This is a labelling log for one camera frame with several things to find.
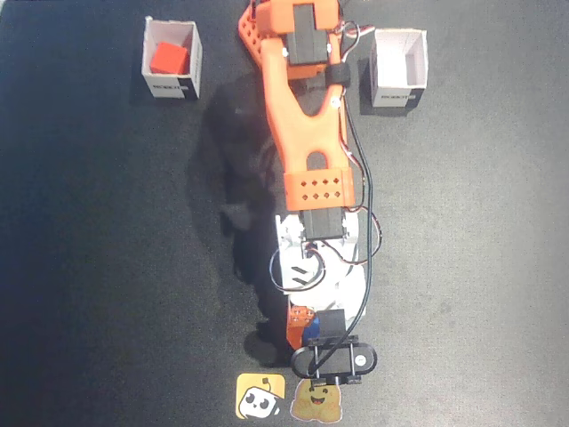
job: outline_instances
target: robotic arm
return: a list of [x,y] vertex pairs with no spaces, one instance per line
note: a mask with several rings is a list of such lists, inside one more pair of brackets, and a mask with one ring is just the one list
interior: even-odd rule
[[[371,204],[355,204],[350,163],[368,182],[371,176],[349,151],[346,141],[349,86],[348,51],[342,53],[345,24],[337,0],[252,0],[238,30],[262,71],[268,123],[284,167],[287,209],[276,217],[278,249],[269,265],[276,287],[288,295],[288,342],[296,350],[295,374],[314,385],[360,383],[377,364],[373,348],[351,332],[365,313],[371,282],[371,257],[381,244],[381,229]],[[360,29],[356,26],[357,40]],[[304,114],[289,80],[325,72],[326,96],[313,117]],[[325,166],[309,167],[309,158],[322,155]],[[357,259],[357,212],[368,212],[378,243],[368,258]],[[282,284],[274,276],[279,262]],[[368,264],[367,280],[364,264]]]

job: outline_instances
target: cartoon face sticker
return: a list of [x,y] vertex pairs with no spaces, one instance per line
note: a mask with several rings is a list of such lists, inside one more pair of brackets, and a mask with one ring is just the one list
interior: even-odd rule
[[285,397],[285,378],[275,374],[241,374],[237,378],[236,415],[262,419],[280,412]]
[[302,380],[296,388],[291,415],[301,421],[337,423],[342,416],[340,403],[337,385],[312,387],[310,380]]
[[278,396],[269,391],[252,387],[245,392],[239,404],[239,412],[245,418],[267,418],[279,413],[279,400]]

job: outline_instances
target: orange plastic part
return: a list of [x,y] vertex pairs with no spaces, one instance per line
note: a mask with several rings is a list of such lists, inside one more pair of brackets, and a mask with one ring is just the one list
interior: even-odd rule
[[[340,62],[338,38],[330,36],[330,44],[333,63]],[[284,167],[287,208],[302,211],[353,205],[352,170],[341,147],[342,138],[346,140],[342,86],[331,85],[318,114],[309,117],[288,85],[283,41],[267,38],[261,51],[268,124]],[[324,155],[326,169],[308,170],[312,153]]]
[[286,340],[293,349],[298,350],[302,347],[304,328],[310,326],[314,317],[314,311],[308,307],[291,305],[289,303],[286,316]]
[[188,49],[164,42],[158,45],[150,62],[150,71],[155,74],[187,74],[188,70]]
[[[245,47],[251,54],[255,63],[260,67],[260,41],[267,36],[262,36],[257,21],[252,20],[251,6],[247,7],[244,14],[239,20],[238,26],[239,36]],[[298,80],[302,78],[311,78],[319,73],[324,72],[326,64],[308,65],[308,66],[288,66],[289,80]]]
[[[337,0],[268,0],[257,6],[256,20],[249,6],[238,28],[253,59],[260,66],[268,124],[284,167],[286,206],[290,211],[354,205],[354,182],[346,141],[343,87],[330,85],[317,115],[304,114],[288,81],[313,77],[328,64],[290,67],[281,35],[294,31],[293,7],[313,4],[317,29],[329,31],[329,64],[341,62],[340,39],[332,30],[339,22]],[[326,168],[308,169],[312,153],[321,153]]]

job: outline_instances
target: white box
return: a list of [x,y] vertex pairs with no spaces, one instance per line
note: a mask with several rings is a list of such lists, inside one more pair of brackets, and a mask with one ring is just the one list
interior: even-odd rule
[[[177,44],[188,49],[188,74],[155,74],[150,71],[150,62],[154,58],[156,47],[162,42]],[[195,22],[153,20],[151,16],[146,17],[142,46],[142,75],[155,98],[188,100],[199,98],[202,54],[202,42]]]
[[375,30],[370,56],[374,107],[417,107],[427,87],[428,73],[427,31]]

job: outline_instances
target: blue component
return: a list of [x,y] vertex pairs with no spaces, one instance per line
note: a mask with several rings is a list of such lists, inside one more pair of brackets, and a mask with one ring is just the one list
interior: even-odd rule
[[314,317],[312,323],[309,327],[304,329],[304,333],[302,334],[302,345],[306,345],[306,342],[310,338],[317,338],[320,336],[320,318],[318,316]]

